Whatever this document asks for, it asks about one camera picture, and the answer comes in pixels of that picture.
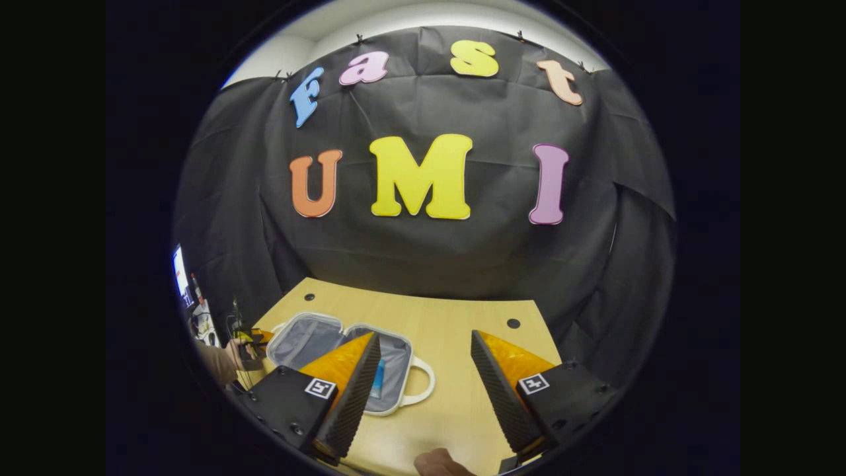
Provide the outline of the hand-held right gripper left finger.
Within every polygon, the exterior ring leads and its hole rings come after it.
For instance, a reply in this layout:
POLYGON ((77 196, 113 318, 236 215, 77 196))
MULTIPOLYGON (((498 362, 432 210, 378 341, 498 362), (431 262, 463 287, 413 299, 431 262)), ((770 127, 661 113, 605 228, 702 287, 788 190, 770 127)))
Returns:
POLYGON ((279 365, 241 404, 283 447, 336 466, 356 437, 380 361, 379 335, 368 332, 302 370, 279 365))

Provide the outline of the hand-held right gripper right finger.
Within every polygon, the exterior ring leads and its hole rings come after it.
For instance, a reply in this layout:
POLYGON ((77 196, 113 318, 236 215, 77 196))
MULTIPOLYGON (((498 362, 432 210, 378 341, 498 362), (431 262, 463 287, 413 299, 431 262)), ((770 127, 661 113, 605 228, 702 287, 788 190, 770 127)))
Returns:
POLYGON ((574 445, 615 400, 617 387, 577 360, 551 364, 475 329, 471 358, 514 457, 505 467, 574 445))

